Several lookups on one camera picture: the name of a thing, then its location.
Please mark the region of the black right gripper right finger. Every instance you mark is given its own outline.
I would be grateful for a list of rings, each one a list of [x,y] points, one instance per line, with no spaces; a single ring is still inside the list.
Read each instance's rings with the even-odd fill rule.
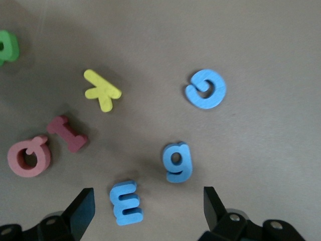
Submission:
[[[214,187],[204,187],[203,198],[209,230],[198,241],[306,241],[286,221],[268,219],[259,226],[244,213],[227,210]]]

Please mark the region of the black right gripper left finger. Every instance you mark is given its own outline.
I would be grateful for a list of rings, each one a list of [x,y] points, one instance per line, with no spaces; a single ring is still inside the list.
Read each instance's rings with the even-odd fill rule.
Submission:
[[[84,188],[62,214],[48,216],[28,230],[19,224],[0,226],[0,241],[80,241],[94,215],[94,189]]]

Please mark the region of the blue foam letter E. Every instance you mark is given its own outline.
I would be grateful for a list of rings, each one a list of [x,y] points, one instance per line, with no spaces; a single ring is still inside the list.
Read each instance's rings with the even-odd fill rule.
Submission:
[[[119,226],[141,222],[144,217],[139,207],[140,197],[135,194],[137,183],[133,180],[115,184],[109,198],[113,204],[113,213]]]

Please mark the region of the blue foam lowercase g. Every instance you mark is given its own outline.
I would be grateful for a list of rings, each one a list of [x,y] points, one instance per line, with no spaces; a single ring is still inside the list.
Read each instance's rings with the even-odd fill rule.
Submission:
[[[180,160],[174,162],[173,154],[179,154]],[[163,151],[163,164],[167,170],[167,180],[171,183],[183,183],[193,173],[193,164],[190,148],[187,143],[172,143],[167,145]]]

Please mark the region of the blue foam capital G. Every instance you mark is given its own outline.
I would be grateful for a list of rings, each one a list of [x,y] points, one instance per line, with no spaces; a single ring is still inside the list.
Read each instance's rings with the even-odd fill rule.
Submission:
[[[201,109],[212,109],[219,105],[226,95],[226,83],[217,72],[203,69],[191,77],[186,87],[187,99]]]

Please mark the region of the green foam letter B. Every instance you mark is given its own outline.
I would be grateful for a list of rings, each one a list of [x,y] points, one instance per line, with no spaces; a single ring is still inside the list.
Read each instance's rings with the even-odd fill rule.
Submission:
[[[16,35],[0,30],[0,66],[5,62],[14,62],[20,55],[18,39]]]

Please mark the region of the brown table cover mat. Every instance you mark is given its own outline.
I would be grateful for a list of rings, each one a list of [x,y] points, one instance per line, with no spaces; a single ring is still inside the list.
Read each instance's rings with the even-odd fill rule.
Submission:
[[[203,188],[256,224],[281,219],[321,241],[321,0],[0,0],[21,55],[0,67],[0,225],[29,229],[86,187],[96,213],[82,241],[197,241]],[[102,112],[92,69],[121,90]],[[198,71],[226,83],[212,109],[187,99]],[[76,153],[47,125],[88,137]],[[15,174],[15,143],[45,135],[40,175]],[[193,173],[167,180],[164,148],[188,144]],[[119,226],[109,193],[137,183],[144,217]]]

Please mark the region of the pink foam letter Q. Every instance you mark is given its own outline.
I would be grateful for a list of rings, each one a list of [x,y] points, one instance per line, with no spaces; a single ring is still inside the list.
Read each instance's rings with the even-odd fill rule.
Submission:
[[[45,171],[51,161],[51,152],[46,144],[47,141],[48,137],[41,135],[12,145],[7,154],[11,170],[18,176],[25,178],[38,176]],[[26,163],[24,153],[36,155],[37,163],[34,167]]]

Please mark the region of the dark red foam letter I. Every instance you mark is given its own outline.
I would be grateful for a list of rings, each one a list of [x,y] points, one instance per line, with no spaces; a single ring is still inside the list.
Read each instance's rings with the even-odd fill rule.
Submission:
[[[71,153],[78,152],[88,141],[88,137],[77,133],[70,125],[65,115],[56,116],[48,125],[47,131],[50,134],[60,136],[68,146]]]

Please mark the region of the yellow foam letter K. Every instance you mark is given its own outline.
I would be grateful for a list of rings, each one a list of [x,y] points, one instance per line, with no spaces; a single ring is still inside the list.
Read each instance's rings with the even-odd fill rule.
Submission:
[[[122,96],[121,90],[92,69],[85,70],[83,76],[94,86],[85,91],[85,97],[90,100],[98,99],[101,111],[110,112],[113,109],[112,101]]]

